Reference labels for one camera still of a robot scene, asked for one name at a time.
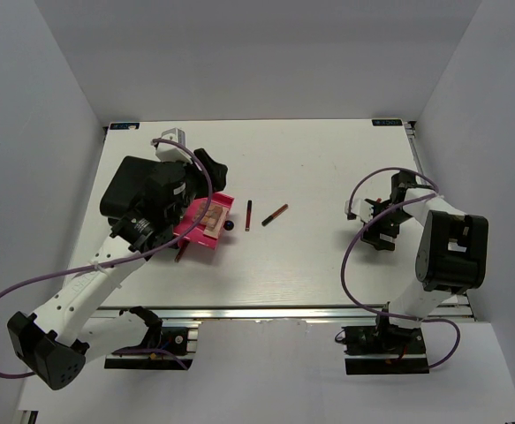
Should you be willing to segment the clear multicolour eyeshadow palette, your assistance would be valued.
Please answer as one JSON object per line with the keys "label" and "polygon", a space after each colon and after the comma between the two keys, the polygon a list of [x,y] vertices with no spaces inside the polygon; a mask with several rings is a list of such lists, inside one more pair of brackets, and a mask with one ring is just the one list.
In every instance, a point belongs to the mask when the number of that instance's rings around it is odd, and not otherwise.
{"label": "clear multicolour eyeshadow palette", "polygon": [[221,222],[222,217],[225,216],[226,211],[227,208],[223,205],[212,202],[201,219],[200,225],[203,225],[208,231],[214,231]]}

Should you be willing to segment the pink drawer tray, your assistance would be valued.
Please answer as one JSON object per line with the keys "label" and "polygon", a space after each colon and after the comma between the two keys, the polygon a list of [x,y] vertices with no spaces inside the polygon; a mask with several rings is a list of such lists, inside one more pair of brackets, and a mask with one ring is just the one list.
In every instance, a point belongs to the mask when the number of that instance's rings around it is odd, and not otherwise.
{"label": "pink drawer tray", "polygon": [[208,231],[203,225],[200,225],[200,221],[203,218],[201,214],[204,211],[207,202],[207,198],[194,200],[185,212],[179,225],[174,229],[173,235],[179,236],[186,232],[194,222],[197,222],[197,225],[178,242],[178,248],[187,240],[189,241],[189,244],[207,247],[212,250],[217,248],[218,241],[224,232],[224,223],[229,219],[234,198],[223,193],[214,193],[212,195],[211,203],[215,202],[227,208],[225,216],[222,217],[221,222],[217,225],[214,231]]}

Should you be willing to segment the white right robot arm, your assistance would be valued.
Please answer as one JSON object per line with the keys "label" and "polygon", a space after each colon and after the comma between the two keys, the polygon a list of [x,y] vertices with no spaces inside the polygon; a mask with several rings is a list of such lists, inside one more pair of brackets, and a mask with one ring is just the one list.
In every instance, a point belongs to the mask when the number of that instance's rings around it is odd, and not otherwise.
{"label": "white right robot arm", "polygon": [[479,288],[486,274],[488,219],[454,208],[435,183],[412,170],[396,168],[386,201],[346,203],[350,220],[360,219],[360,240],[377,251],[394,251],[400,225],[410,219],[422,227],[414,260],[414,279],[383,309],[373,330],[375,345],[394,352],[405,334],[419,328],[431,312],[452,296]]}

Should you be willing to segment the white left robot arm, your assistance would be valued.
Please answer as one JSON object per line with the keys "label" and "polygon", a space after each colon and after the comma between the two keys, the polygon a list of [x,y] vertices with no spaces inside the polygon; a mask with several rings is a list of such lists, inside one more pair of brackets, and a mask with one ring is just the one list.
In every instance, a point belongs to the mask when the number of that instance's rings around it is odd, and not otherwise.
{"label": "white left robot arm", "polygon": [[104,355],[150,353],[162,346],[162,321],[145,307],[124,309],[100,324],[88,320],[154,249],[177,244],[175,229],[188,208],[221,192],[227,171],[202,148],[191,159],[169,154],[159,161],[122,160],[100,201],[110,234],[92,268],[77,272],[31,314],[17,312],[7,323],[16,356],[50,389],[66,387],[87,363]]}

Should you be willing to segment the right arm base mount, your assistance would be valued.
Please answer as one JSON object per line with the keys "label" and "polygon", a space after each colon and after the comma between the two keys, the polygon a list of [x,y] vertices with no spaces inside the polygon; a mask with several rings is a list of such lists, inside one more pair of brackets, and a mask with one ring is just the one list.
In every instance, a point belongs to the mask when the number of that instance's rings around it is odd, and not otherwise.
{"label": "right arm base mount", "polygon": [[344,347],[347,375],[422,375],[429,373],[421,329],[397,336],[375,326],[343,327],[334,341]]}

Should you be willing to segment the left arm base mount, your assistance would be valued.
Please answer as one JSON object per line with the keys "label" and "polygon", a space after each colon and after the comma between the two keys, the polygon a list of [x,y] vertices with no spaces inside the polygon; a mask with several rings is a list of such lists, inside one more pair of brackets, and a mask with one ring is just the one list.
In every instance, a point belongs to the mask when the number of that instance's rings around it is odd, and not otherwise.
{"label": "left arm base mount", "polygon": [[107,355],[104,368],[112,370],[187,371],[197,349],[198,328],[164,322],[135,346]]}

